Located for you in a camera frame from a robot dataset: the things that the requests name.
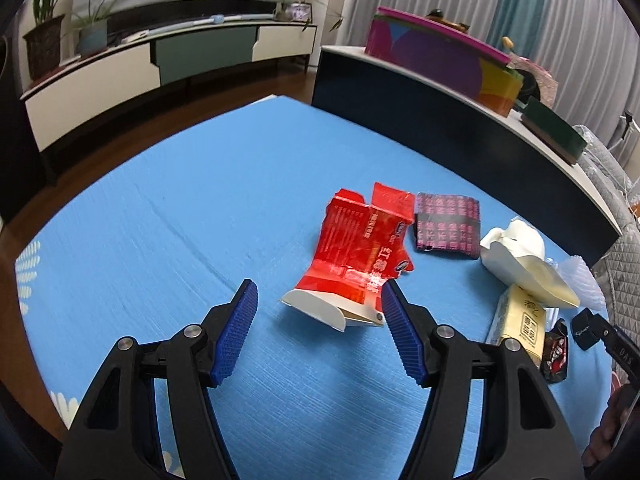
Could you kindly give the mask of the black pink patterned wrapper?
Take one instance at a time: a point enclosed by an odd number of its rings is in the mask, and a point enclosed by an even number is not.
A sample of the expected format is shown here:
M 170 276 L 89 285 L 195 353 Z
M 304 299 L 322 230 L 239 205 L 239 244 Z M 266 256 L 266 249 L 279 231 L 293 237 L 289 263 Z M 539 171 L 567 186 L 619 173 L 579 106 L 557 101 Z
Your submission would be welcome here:
M 418 252 L 451 252 L 480 258 L 480 202 L 475 198 L 419 193 L 413 223 Z

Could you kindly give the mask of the white foam fruit net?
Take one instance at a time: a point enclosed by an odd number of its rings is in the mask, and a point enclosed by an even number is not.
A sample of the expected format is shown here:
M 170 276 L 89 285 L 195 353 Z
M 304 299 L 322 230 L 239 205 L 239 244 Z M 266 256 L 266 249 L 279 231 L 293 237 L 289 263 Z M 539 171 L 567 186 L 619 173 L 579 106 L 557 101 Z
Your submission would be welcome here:
M 605 312 L 606 302 L 597 280 L 584 259 L 571 256 L 556 266 L 562 280 L 570 286 L 579 300 L 579 305 L 594 312 Z

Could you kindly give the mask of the white navy coffee table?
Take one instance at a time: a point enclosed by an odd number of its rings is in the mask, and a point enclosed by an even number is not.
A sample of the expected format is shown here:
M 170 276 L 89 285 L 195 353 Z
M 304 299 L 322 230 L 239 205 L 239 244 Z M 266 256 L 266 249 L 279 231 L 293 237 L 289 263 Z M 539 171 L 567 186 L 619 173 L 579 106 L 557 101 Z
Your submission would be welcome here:
M 555 154 L 518 116 L 502 117 L 363 48 L 322 48 L 311 104 L 465 178 L 588 266 L 622 235 L 585 171 Z

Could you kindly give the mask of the grey curtain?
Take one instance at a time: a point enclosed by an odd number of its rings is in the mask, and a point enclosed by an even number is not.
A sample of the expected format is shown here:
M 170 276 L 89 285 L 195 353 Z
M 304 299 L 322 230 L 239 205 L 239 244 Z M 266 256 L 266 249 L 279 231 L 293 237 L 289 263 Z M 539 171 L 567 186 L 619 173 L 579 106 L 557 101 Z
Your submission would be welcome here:
M 361 46 L 380 6 L 416 15 L 439 8 L 487 42 L 498 0 L 350 0 L 338 40 Z M 625 110 L 639 113 L 639 34 L 618 0 L 546 0 L 530 57 L 558 82 L 554 109 L 570 124 L 613 140 Z

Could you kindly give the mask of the pink patterned bag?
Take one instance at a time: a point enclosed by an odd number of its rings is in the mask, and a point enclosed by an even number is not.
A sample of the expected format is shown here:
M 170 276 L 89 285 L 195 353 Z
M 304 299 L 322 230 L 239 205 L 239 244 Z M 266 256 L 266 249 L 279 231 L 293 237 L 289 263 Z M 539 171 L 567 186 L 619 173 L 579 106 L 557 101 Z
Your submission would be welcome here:
M 523 85 L 518 92 L 518 100 L 523 105 L 535 98 L 546 107 L 553 107 L 559 84 L 548 70 L 515 53 L 510 54 L 509 66 L 523 76 Z

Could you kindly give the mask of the crushed red carton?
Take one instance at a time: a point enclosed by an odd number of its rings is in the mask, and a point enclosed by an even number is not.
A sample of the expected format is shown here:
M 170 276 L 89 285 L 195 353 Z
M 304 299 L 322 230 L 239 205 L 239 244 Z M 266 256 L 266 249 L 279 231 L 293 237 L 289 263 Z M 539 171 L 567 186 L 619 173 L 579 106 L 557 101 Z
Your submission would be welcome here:
M 349 326 L 382 326 L 382 286 L 414 269 L 405 237 L 415 204 L 414 194 L 380 182 L 370 200 L 346 188 L 336 192 L 311 264 L 282 304 L 341 333 Z

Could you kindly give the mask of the dark green round tin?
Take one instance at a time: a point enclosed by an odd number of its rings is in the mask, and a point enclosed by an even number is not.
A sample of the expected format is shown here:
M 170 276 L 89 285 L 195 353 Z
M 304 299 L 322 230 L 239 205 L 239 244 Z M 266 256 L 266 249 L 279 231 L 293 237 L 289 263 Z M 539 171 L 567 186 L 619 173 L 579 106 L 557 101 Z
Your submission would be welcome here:
M 585 151 L 587 141 L 564 119 L 535 98 L 525 104 L 521 122 L 570 165 L 575 165 Z

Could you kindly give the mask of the cream paper bag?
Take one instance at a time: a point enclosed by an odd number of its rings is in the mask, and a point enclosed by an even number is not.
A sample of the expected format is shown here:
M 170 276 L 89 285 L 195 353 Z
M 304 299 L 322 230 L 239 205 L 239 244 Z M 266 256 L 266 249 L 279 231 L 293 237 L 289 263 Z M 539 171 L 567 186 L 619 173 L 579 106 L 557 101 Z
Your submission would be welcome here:
M 492 228 L 480 240 L 480 260 L 503 284 L 518 285 L 546 307 L 579 307 L 576 292 L 546 261 L 540 233 L 520 218 L 512 219 L 505 229 Z

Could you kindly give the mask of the black red snack wrapper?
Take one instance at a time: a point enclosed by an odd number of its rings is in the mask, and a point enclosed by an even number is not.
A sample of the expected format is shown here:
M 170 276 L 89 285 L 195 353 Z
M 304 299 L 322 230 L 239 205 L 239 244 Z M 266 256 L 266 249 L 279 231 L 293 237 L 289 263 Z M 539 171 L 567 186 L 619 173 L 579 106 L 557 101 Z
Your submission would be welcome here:
M 540 372 L 548 384 L 564 382 L 568 369 L 568 330 L 565 321 L 559 318 L 552 329 L 544 334 L 544 348 Z

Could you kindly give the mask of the large potted plant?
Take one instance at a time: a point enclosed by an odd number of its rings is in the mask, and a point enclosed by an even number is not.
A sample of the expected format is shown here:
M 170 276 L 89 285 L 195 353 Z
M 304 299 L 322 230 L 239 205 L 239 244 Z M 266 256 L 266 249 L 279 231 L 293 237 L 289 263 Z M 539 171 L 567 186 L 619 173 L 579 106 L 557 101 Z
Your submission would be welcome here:
M 38 81 L 58 67 L 61 59 L 63 14 L 54 15 L 60 0 L 32 0 L 35 27 L 23 39 L 26 41 L 29 76 Z

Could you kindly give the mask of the small potted plant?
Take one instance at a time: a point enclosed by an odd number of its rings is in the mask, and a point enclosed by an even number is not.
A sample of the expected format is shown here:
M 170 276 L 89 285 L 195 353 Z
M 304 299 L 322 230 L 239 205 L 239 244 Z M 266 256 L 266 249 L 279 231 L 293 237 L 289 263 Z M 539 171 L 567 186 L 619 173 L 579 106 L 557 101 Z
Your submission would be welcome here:
M 76 53 L 81 58 L 93 56 L 107 47 L 108 19 L 119 0 L 101 0 L 94 4 L 87 2 L 85 14 L 74 14 L 72 27 L 77 35 Z

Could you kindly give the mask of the white tv cabinet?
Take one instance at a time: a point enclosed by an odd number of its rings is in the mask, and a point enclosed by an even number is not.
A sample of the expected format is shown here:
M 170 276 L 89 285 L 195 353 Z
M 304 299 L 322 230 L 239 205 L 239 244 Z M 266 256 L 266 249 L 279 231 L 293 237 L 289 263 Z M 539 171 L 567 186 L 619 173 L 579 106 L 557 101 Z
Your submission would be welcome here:
M 63 63 L 21 96 L 40 153 L 67 133 L 168 84 L 250 63 L 314 52 L 317 26 L 269 14 L 215 15 L 145 29 L 116 47 Z

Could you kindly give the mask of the colourful storage box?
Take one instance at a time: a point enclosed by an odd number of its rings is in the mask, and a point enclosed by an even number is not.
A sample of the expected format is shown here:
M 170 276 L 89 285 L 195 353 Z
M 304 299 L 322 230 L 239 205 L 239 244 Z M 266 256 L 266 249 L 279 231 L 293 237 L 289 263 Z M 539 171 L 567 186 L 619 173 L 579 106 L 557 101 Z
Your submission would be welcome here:
M 431 18 L 381 6 L 364 52 L 508 116 L 523 85 L 503 52 Z

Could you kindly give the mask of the grey quilted sofa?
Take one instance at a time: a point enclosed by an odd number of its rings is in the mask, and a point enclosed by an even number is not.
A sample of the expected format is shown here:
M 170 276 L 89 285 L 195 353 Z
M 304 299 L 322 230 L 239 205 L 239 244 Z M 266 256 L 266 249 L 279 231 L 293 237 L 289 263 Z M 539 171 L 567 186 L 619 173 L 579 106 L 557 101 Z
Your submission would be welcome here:
M 610 322 L 639 344 L 639 220 L 631 212 L 628 200 L 634 187 L 618 161 L 588 127 L 576 125 L 574 129 L 586 141 L 578 165 L 622 231 L 591 271 L 603 292 Z

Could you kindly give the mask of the yellow tissue pack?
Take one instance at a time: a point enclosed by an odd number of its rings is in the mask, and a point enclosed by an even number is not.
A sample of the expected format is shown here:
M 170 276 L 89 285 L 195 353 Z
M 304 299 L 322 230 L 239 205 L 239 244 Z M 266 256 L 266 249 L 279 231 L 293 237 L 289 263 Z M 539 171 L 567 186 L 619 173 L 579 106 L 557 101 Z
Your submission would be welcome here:
M 518 285 L 510 286 L 499 298 L 486 344 L 498 346 L 503 339 L 516 339 L 536 367 L 544 353 L 546 310 Z

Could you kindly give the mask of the teal curtain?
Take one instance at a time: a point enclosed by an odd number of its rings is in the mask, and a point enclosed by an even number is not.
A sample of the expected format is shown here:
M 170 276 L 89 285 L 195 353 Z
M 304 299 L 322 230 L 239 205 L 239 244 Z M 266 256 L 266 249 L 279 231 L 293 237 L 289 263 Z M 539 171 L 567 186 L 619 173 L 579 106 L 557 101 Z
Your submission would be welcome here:
M 538 44 L 545 3 L 546 0 L 498 0 L 488 44 L 504 50 L 502 38 L 509 37 L 515 52 L 530 58 Z

